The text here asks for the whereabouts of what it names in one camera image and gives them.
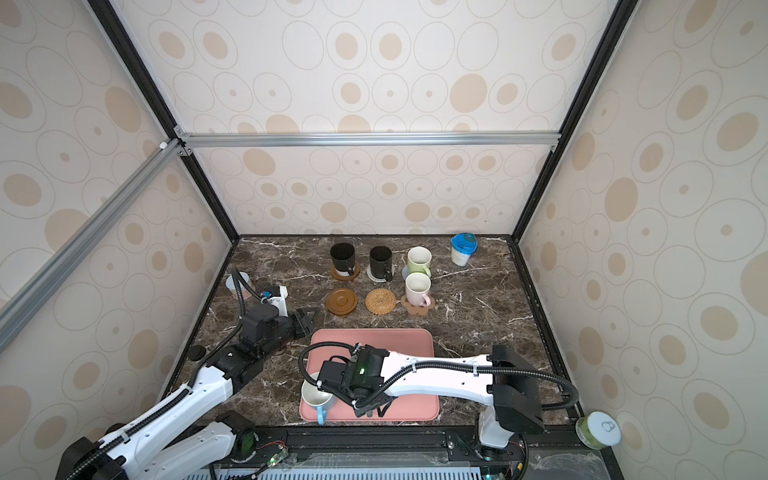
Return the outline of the white woven coaster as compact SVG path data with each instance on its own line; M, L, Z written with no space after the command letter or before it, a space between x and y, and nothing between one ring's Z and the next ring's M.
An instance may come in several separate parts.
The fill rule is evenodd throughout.
M385 279L385 278L377 278L377 277L375 277L375 276L372 274L372 272L371 272L370 268L367 268L367 269L366 269L366 275L367 275L367 277L368 277L368 278L369 278L369 279L370 279L372 282L374 282L374 283L385 283L385 282L389 282L389 281L391 281L391 279L390 279L390 280L387 280L387 279Z

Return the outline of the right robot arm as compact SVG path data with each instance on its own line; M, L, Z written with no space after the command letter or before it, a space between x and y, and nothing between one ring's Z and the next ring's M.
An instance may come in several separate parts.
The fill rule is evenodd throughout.
M493 450L506 449L515 434L542 434L545 411L568 410L579 400L570 381L535 369L502 345L486 355L427 358L323 341L301 352L298 368L306 382L350 406L356 417L412 395L481 404L476 441Z

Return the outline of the white cup blue lid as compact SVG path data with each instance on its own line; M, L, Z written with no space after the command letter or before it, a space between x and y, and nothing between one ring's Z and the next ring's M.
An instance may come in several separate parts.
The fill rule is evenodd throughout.
M451 238L451 260L460 267L467 265L478 248L477 237L472 233L458 233Z

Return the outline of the paw-shaped wooden coaster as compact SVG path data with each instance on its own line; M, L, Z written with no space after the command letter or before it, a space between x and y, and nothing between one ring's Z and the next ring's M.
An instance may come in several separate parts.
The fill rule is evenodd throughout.
M400 303L405 308L405 310L409 315L415 315L420 317L427 316L428 313L435 308L434 303L431 303L430 305L427 305L427 306L414 306L408 301L406 296L401 297Z

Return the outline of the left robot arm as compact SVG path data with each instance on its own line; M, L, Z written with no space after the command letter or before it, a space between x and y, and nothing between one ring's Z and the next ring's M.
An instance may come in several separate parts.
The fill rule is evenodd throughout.
M299 308L282 315L257 303L196 365L172 396L98 441L82 437L67 447L59 479L183 478L212 463L253 458L258 435L243 415L228 411L199 431L184 432L258 376L274 353L309 336L319 310Z

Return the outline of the horizontal aluminium bar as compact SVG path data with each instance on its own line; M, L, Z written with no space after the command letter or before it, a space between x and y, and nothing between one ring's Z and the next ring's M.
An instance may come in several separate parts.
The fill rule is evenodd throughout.
M484 146L557 145L557 131L476 131L476 132L371 132L294 134L201 134L181 136L192 148L217 147L401 147L401 146Z

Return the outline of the diagonal aluminium bar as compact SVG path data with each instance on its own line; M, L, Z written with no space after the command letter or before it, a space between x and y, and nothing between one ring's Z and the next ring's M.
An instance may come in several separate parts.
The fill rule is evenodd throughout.
M129 179L81 226L1 310L1 348L6 349L38 313L64 281L81 264L127 209L163 170L181 154L178 139L164 146L138 168Z

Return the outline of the rattan coaster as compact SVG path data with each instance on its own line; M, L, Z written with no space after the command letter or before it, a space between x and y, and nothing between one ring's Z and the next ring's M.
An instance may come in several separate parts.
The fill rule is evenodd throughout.
M397 305L395 294L386 288L377 288L369 292L365 298L365 306L374 315L385 315L392 312Z

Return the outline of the dark wooden coaster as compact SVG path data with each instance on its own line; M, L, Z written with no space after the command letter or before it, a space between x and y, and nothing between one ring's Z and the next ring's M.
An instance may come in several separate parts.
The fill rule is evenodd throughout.
M341 272L337 270L335 267L331 267L331 275L332 277L340 282L351 282L354 281L360 274L360 266L358 264L355 265L353 269L353 273L349 274L348 272Z

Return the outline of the green can white lid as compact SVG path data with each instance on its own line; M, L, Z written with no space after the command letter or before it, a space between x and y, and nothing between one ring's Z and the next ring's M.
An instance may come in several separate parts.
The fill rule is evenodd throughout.
M580 441L593 450L614 447L622 439L616 420L602 411L594 411L580 418L575 424L575 432Z

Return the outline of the black mug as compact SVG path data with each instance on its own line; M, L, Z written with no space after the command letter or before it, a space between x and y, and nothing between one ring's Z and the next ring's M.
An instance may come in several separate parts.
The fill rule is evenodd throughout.
M334 270L339 276L351 277L354 275L357 265L355 248L347 242L334 244L330 249Z
M392 251L386 246L375 246L370 250L369 267L372 274L377 278L392 280Z

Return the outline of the green mug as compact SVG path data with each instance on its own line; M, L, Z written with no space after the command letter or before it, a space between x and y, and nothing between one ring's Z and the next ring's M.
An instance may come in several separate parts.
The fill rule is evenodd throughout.
M409 267L410 274L422 273L430 277L432 275L431 262L432 253L425 247L413 247L407 253L406 266Z

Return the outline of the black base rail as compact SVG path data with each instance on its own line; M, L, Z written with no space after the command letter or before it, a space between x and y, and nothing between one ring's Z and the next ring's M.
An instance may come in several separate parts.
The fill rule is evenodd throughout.
M470 426L267 427L253 456L217 460L194 479L620 479L614 454L570 425L480 447Z

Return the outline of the white mug blue handle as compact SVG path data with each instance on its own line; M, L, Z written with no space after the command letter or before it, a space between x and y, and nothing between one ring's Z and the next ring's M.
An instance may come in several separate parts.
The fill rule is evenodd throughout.
M307 380L302 384L301 398L315 411L316 421L320 426L325 424L328 413L337 400L333 394L319 390L316 385Z

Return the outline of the white mug pink handle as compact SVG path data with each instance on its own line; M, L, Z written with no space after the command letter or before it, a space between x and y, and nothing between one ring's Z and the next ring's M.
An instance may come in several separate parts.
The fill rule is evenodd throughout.
M410 273L405 279L406 298L414 307L431 307L433 300L430 277L421 272Z

